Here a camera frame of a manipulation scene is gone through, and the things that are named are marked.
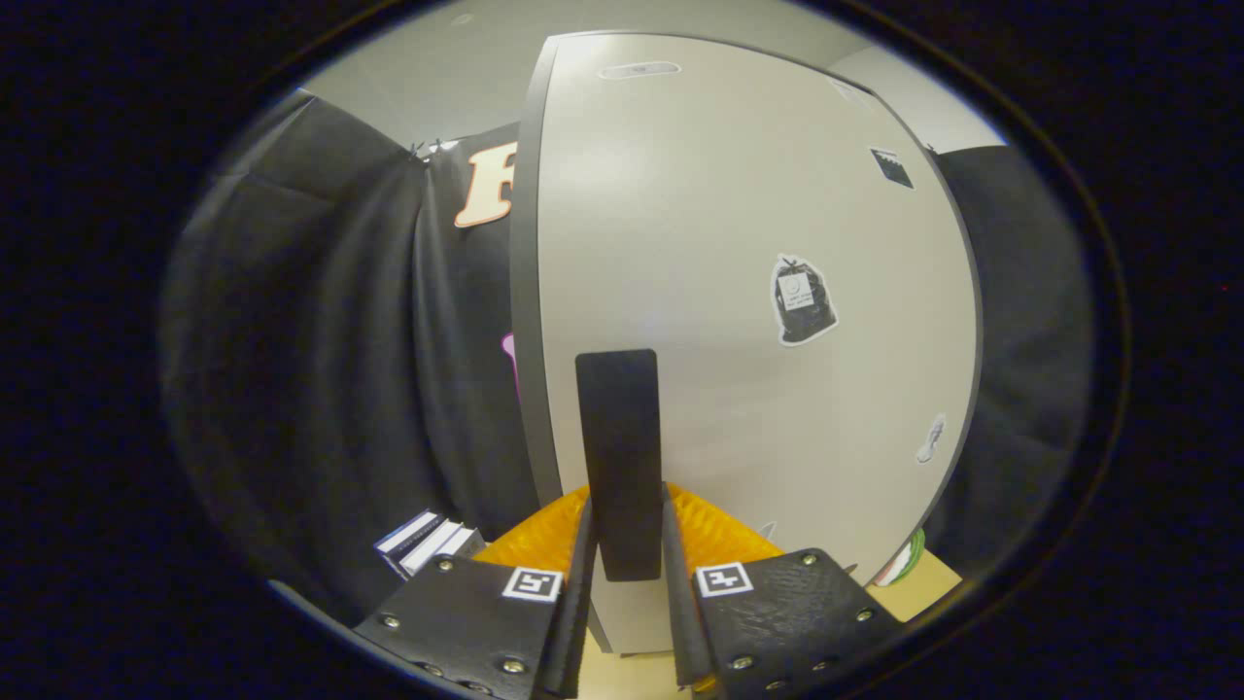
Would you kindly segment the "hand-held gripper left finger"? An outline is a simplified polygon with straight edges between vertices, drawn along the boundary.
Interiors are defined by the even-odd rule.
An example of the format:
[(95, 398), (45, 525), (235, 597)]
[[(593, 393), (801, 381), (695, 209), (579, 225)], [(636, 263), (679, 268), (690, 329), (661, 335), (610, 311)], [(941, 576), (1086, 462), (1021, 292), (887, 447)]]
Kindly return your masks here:
[(433, 555), (355, 633), (438, 698), (573, 699), (595, 555), (578, 487), (478, 555)]

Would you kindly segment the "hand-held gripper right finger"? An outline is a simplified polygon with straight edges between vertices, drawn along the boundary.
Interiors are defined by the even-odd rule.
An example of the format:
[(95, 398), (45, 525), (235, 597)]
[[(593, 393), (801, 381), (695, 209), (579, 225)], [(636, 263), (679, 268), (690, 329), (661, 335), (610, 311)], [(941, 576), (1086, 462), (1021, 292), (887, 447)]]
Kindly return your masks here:
[(824, 550), (782, 553), (671, 482), (663, 563), (675, 680), (695, 699), (836, 696), (902, 630)]

